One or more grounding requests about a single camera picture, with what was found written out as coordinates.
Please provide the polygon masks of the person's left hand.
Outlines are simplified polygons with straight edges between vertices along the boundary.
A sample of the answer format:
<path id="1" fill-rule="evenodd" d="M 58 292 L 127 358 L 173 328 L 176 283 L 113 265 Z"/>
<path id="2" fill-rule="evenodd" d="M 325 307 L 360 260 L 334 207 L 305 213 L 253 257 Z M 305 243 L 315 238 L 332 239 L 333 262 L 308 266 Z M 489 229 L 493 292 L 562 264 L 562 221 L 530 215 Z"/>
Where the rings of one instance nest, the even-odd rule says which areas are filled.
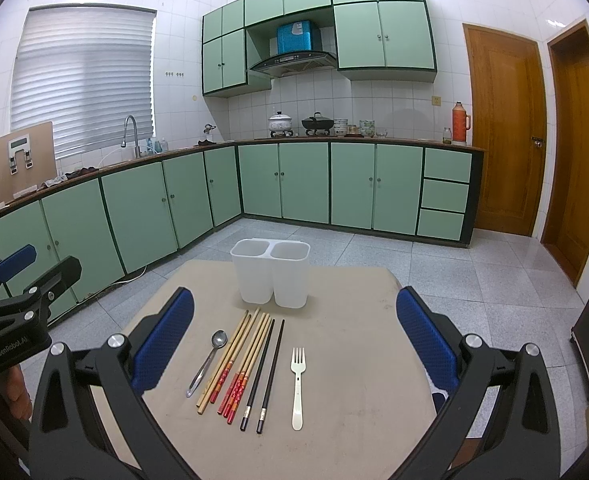
<path id="1" fill-rule="evenodd" d="M 14 418 L 29 420 L 32 417 L 32 401 L 19 364 L 0 374 L 0 393 Z"/>

